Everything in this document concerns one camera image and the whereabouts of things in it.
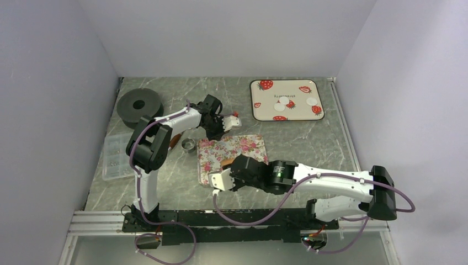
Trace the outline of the floral print tray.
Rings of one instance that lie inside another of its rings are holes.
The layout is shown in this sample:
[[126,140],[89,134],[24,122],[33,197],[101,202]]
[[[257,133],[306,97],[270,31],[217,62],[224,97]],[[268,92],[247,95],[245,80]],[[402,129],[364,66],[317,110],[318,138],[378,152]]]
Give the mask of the floral print tray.
[[221,162],[245,155],[267,162],[267,152],[262,135],[225,136],[220,141],[207,138],[197,142],[198,181],[202,186],[209,184],[208,174],[222,170]]

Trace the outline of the wooden rolling pin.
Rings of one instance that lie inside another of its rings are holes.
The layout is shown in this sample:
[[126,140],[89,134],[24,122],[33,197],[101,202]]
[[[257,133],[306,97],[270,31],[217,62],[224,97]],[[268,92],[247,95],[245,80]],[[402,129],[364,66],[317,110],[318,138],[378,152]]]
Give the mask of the wooden rolling pin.
[[235,158],[228,158],[228,159],[225,159],[225,160],[222,160],[220,162],[220,166],[223,170],[227,169],[227,168],[230,168],[232,163],[234,162]]

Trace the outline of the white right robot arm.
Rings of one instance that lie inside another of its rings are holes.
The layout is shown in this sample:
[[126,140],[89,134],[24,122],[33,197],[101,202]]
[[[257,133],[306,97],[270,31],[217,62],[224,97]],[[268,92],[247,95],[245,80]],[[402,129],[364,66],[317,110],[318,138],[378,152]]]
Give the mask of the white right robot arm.
[[373,166],[370,171],[343,172],[286,160],[264,163],[239,155],[222,169],[228,170],[233,179],[232,191],[247,186],[275,195],[293,192],[332,195],[308,203],[304,222],[311,229],[352,215],[383,221],[397,218],[395,184],[383,166]]

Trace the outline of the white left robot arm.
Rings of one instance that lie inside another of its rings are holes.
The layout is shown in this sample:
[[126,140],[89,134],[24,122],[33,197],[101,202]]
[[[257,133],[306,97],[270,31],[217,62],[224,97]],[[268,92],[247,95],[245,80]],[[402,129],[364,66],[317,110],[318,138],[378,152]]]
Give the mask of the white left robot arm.
[[188,102],[175,113],[140,118],[127,144],[126,154],[135,175],[132,212],[140,211],[136,223],[143,231],[150,232],[158,226],[157,175],[166,161],[171,140],[196,128],[203,128],[209,140],[220,140],[228,132],[222,109],[221,101],[208,94],[203,101]]

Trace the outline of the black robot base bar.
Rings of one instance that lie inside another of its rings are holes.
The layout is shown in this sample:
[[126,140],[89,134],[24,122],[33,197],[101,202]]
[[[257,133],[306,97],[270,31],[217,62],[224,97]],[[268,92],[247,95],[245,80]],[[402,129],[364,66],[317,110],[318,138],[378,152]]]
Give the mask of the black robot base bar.
[[326,232],[338,230],[338,220],[323,222],[302,208],[280,209],[274,216],[260,225],[246,224],[266,217],[271,209],[230,209],[223,210],[228,218],[241,223],[229,223],[212,210],[159,210],[158,216],[151,216],[151,223],[145,222],[137,210],[124,215],[124,233],[157,232],[164,246],[182,243],[281,241],[299,243],[301,239],[316,230]]

